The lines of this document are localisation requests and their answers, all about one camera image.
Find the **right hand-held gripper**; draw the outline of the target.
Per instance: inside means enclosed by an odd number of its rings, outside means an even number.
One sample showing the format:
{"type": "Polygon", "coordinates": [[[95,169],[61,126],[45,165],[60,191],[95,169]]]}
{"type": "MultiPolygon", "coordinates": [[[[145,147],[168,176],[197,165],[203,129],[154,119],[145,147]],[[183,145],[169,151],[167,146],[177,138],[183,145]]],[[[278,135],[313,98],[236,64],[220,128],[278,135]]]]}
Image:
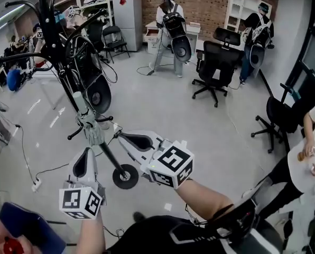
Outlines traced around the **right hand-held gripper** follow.
{"type": "Polygon", "coordinates": [[[193,172],[194,154],[184,140],[162,141],[158,134],[148,130],[121,132],[118,140],[154,183],[178,189],[193,172]]]}

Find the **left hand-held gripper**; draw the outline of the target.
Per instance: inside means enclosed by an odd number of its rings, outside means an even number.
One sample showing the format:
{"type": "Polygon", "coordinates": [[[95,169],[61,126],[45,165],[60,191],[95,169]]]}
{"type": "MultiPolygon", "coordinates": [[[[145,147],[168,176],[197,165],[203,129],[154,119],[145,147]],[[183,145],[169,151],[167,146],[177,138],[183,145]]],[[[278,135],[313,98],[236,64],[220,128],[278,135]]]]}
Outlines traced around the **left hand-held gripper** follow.
{"type": "Polygon", "coordinates": [[[86,147],[69,163],[69,175],[83,178],[87,172],[90,182],[66,180],[59,189],[59,210],[75,220],[94,220],[105,205],[105,188],[96,182],[98,175],[96,156],[92,148],[86,147]]]}

